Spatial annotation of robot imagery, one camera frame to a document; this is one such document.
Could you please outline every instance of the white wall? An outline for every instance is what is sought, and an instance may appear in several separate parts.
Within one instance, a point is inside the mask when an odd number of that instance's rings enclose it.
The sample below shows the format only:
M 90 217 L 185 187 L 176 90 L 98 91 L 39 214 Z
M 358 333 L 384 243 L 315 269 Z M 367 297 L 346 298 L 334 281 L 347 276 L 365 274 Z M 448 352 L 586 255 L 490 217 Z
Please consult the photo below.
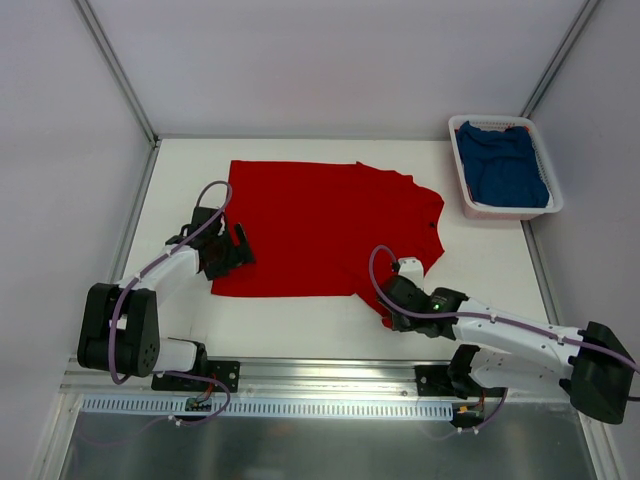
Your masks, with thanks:
M 640 360 L 640 2 L 605 1 L 534 120 L 565 208 L 534 222 L 562 317 L 611 327 Z M 640 384 L 634 385 L 635 395 Z M 640 404 L 613 428 L 631 474 Z
M 518 114 L 583 0 L 92 0 L 160 134 L 444 138 Z
M 147 152 L 69 0 L 0 3 L 0 477 L 27 478 Z

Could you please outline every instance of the metal bracket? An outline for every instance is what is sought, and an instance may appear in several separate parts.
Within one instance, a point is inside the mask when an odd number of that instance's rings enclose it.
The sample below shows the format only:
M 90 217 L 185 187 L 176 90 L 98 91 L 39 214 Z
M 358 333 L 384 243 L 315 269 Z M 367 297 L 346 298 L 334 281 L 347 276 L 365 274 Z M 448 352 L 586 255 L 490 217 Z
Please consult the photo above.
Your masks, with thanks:
M 240 362 L 208 360 L 202 372 L 203 377 L 213 377 L 229 389 L 231 393 L 237 393 L 240 383 Z M 198 380 L 172 377 L 171 375 L 153 376 L 151 390 L 157 392 L 204 392 L 209 384 Z M 217 385 L 214 392 L 222 392 Z
M 416 388 L 419 397 L 458 397 L 448 374 L 449 365 L 416 365 L 413 371 L 416 376 Z M 469 397 L 481 397 L 482 387 L 468 393 Z M 485 397 L 501 398 L 502 388 L 484 389 Z

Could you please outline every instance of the blue clothing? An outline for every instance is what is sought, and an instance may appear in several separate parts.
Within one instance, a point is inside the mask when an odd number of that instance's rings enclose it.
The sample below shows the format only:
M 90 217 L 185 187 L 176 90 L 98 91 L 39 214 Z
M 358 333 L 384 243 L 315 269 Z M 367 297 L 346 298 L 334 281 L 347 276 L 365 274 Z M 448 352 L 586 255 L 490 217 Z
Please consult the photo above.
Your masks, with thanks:
M 529 132 L 484 131 L 465 122 L 456 133 L 474 202 L 496 207 L 544 208 L 549 190 L 540 178 Z

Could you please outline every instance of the laundry basket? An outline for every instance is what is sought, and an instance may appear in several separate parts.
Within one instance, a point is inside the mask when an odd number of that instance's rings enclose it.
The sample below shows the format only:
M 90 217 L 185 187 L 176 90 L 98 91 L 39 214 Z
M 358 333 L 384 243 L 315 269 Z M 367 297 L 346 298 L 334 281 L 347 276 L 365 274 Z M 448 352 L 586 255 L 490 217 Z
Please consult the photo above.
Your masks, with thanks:
M 547 190 L 549 190 L 549 203 L 546 207 L 494 207 L 491 205 L 474 203 L 473 200 L 471 200 L 469 188 L 467 187 L 467 182 L 464 177 L 464 166 L 462 165 L 460 151 L 458 150 L 458 142 L 456 140 L 456 131 L 467 121 L 474 127 L 482 130 L 504 131 L 509 127 L 525 127 L 529 131 L 529 135 L 531 136 L 531 141 L 533 143 L 533 149 L 536 152 L 536 161 L 538 163 L 540 178 L 547 186 Z M 449 133 L 451 134 L 460 191 L 464 200 L 464 214 L 466 217 L 501 220 L 531 220 L 543 213 L 555 213 L 560 211 L 564 202 L 562 201 L 558 180 L 553 173 L 551 161 L 549 160 L 549 155 L 542 143 L 542 138 L 540 138 L 540 134 L 531 120 L 522 117 L 507 117 L 501 115 L 456 115 L 455 117 L 451 117 L 449 120 Z

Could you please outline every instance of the cable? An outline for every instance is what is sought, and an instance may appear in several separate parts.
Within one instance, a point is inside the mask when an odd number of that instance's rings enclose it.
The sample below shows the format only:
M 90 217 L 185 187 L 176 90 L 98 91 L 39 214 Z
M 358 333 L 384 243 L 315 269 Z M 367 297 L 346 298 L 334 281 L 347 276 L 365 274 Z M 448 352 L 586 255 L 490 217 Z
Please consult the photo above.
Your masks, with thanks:
M 94 447 L 118 447 L 121 445 L 125 445 L 126 443 L 130 442 L 131 440 L 133 440 L 134 438 L 136 438 L 137 436 L 139 436 L 140 434 L 146 432 L 147 430 L 149 430 L 149 428 L 153 427 L 154 425 L 162 422 L 162 421 L 173 421 L 175 422 L 176 426 L 186 426 L 186 427 L 194 427 L 197 425 L 202 425 L 203 423 L 207 423 L 210 422 L 211 420 L 213 420 L 214 418 L 216 418 L 217 416 L 219 416 L 222 412 L 224 412 L 227 407 L 229 406 L 229 403 L 231 403 L 231 392 L 229 391 L 229 389 L 227 388 L 227 386 L 220 382 L 219 380 L 216 380 L 214 378 L 207 378 L 207 377 L 199 377 L 196 375 L 190 375 L 188 373 L 182 373 L 182 372 L 163 372 L 165 375 L 171 375 L 173 377 L 181 377 L 181 378 L 186 378 L 188 380 L 198 380 L 201 382 L 208 382 L 211 385 L 215 385 L 220 387 L 223 391 L 224 394 L 226 396 L 225 398 L 225 402 L 222 404 L 222 406 L 216 410 L 215 412 L 207 415 L 205 418 L 200 419 L 200 420 L 194 420 L 194 421 L 186 421 L 186 420 L 182 420 L 182 419 L 175 419 L 175 417 L 173 415 L 168 415 L 168 416 L 162 416 L 162 417 L 156 417 L 153 420 L 151 420 L 149 423 L 147 423 L 146 425 L 144 425 L 140 430 L 138 430 L 136 433 L 134 433 L 133 435 L 129 435 L 127 438 L 122 439 L 122 440 L 116 440 L 113 442 L 99 442 L 97 440 L 93 440 L 92 438 L 87 437 L 87 435 L 84 433 L 83 431 L 83 422 L 84 422 L 84 417 L 80 416 L 77 427 L 76 427 L 76 433 L 75 436 L 82 440 L 85 443 L 88 443 L 91 446 Z
M 610 350 L 608 348 L 601 347 L 600 345 L 583 342 L 573 338 L 567 338 L 567 337 L 558 335 L 552 330 L 535 327 L 533 325 L 528 325 L 526 323 L 522 323 L 517 320 L 513 320 L 511 318 L 499 317 L 499 316 L 494 317 L 493 315 L 490 315 L 487 313 L 479 313 L 479 312 L 455 312 L 455 315 L 454 315 L 452 313 L 417 313 L 417 312 L 412 312 L 410 310 L 406 310 L 400 307 L 399 305 L 396 305 L 394 302 L 392 302 L 391 299 L 385 295 L 385 293 L 380 288 L 380 285 L 378 285 L 378 282 L 376 281 L 376 277 L 373 272 L 373 263 L 376 258 L 376 255 L 380 250 L 386 251 L 391 256 L 393 263 L 396 263 L 398 261 L 393 251 L 391 251 L 391 249 L 386 245 L 378 245 L 376 248 L 374 248 L 373 251 L 371 252 L 371 256 L 369 257 L 369 277 L 371 279 L 371 283 L 373 284 L 373 288 L 375 289 L 376 293 L 380 296 L 380 298 L 384 300 L 388 305 L 390 305 L 394 310 L 402 313 L 403 315 L 408 315 L 413 318 L 424 318 L 428 320 L 439 320 L 444 318 L 451 318 L 452 316 L 480 318 L 482 320 L 492 320 L 498 323 L 503 323 L 505 325 L 510 325 L 512 327 L 521 328 L 528 332 L 541 335 L 545 338 L 555 339 L 557 341 L 562 341 L 564 343 L 573 345 L 575 347 L 585 348 L 587 350 L 592 350 L 594 352 L 608 355 L 609 357 L 614 358 L 615 360 L 618 360 L 623 365 L 626 365 L 627 367 L 631 368 L 634 372 L 640 373 L 639 365 L 637 365 L 633 360 L 628 359 L 624 355 L 619 354 L 618 352 L 614 352 L 613 350 Z
M 216 374 L 214 373 L 213 375 L 211 375 L 211 378 L 215 378 L 217 380 Z M 195 398 L 195 403 L 198 404 L 209 400 L 209 398 L 211 397 L 211 392 L 213 392 L 213 383 L 210 383 L 207 389 Z
M 482 430 L 483 428 L 485 428 L 487 425 L 489 425 L 491 422 L 493 422 L 495 420 L 495 418 L 498 415 L 498 413 L 504 407 L 504 404 L 505 404 L 505 402 L 507 400 L 507 393 L 508 393 L 508 390 L 505 388 L 504 389 L 504 393 L 502 394 L 502 398 L 500 399 L 500 403 L 498 403 L 498 406 L 496 407 L 496 409 L 493 412 L 491 412 L 489 414 L 489 416 L 485 417 L 485 419 L 482 421 L 482 423 L 476 425 L 475 427 L 456 428 L 455 430 L 447 433 L 446 435 L 443 435 L 442 437 L 434 437 L 433 435 L 431 435 L 429 432 L 427 432 L 424 429 L 421 429 L 422 433 L 424 433 L 431 440 L 435 440 L 435 441 L 446 440 L 447 438 L 451 438 L 454 435 L 459 435 L 461 433 L 475 433 L 475 434 L 478 434 L 480 432 L 480 430 Z
M 226 198 L 222 206 L 218 209 L 218 211 L 214 213 L 209 220 L 204 222 L 200 226 L 200 228 L 194 231 L 182 242 L 178 243 L 168 253 L 160 255 L 158 258 L 156 258 L 154 261 L 152 261 L 146 267 L 140 270 L 140 273 L 135 275 L 133 279 L 127 284 L 127 286 L 122 290 L 122 292 L 120 293 L 120 296 L 118 297 L 118 300 L 116 301 L 116 306 L 113 309 L 113 316 L 111 317 L 111 325 L 109 326 L 109 344 L 108 344 L 109 373 L 111 374 L 111 379 L 113 380 L 113 383 L 115 383 L 116 385 L 122 385 L 130 377 L 130 375 L 125 375 L 124 377 L 120 378 L 118 377 L 118 372 L 116 371 L 116 333 L 118 331 L 118 321 L 120 320 L 120 312 L 122 310 L 122 305 L 124 304 L 124 300 L 125 298 L 127 298 L 127 295 L 133 289 L 133 287 L 136 286 L 136 284 L 138 284 L 149 272 L 151 272 L 154 268 L 156 268 L 158 265 L 164 262 L 167 258 L 175 254 L 178 250 L 180 250 L 182 247 L 184 247 L 189 242 L 191 242 L 191 240 L 193 240 L 195 237 L 200 235 L 200 233 L 202 233 L 205 229 L 207 229 L 209 225 L 215 222 L 216 219 L 220 215 L 222 215 L 222 213 L 224 212 L 224 209 L 227 208 L 227 205 L 229 205 L 229 202 L 231 201 L 231 196 L 233 194 L 233 189 L 231 188 L 231 185 L 228 182 L 225 182 L 224 180 L 216 180 L 215 182 L 211 182 L 209 185 L 204 187 L 204 189 L 202 189 L 202 192 L 200 192 L 200 195 L 198 196 L 198 200 L 196 201 L 196 207 L 200 205 L 200 202 L 202 201 L 202 197 L 204 196 L 204 194 L 207 193 L 207 191 L 215 185 L 225 185 L 227 187 Z
M 215 385 L 216 387 L 220 387 L 224 391 L 224 394 L 226 396 L 225 401 L 222 404 L 222 406 L 218 410 L 216 410 L 215 412 L 207 415 L 203 419 L 194 420 L 194 421 L 191 421 L 191 422 L 184 421 L 184 420 L 178 420 L 176 422 L 176 425 L 178 425 L 178 426 L 186 425 L 187 427 L 195 427 L 197 425 L 202 425 L 203 423 L 210 422 L 211 420 L 213 420 L 214 418 L 219 416 L 222 412 L 224 412 L 227 409 L 227 407 L 229 406 L 229 404 L 231 403 L 231 392 L 229 391 L 227 386 L 224 383 L 222 383 L 220 380 L 216 380 L 215 378 L 199 377 L 197 375 L 191 375 L 190 373 L 183 373 L 183 372 L 169 371 L 169 372 L 164 372 L 164 374 L 165 375 L 171 375 L 172 377 L 186 378 L 187 380 L 197 380 L 197 381 L 201 381 L 201 382 L 209 382 L 212 385 Z

